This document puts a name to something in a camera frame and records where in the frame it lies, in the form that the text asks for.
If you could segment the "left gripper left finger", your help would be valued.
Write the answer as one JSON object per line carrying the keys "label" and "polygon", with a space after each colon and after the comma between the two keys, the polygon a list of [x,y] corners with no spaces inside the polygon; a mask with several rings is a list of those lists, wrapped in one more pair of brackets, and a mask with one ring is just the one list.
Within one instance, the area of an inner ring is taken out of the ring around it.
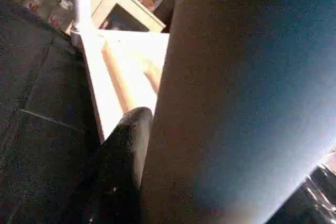
{"label": "left gripper left finger", "polygon": [[87,165],[62,211],[63,223],[141,223],[141,184],[153,115],[123,115]]}

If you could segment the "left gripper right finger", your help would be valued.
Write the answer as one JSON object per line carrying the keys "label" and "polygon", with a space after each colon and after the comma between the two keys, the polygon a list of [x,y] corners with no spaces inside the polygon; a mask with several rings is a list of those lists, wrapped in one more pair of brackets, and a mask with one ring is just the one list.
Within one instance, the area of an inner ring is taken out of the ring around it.
{"label": "left gripper right finger", "polygon": [[335,172],[318,165],[267,222],[335,223]]}

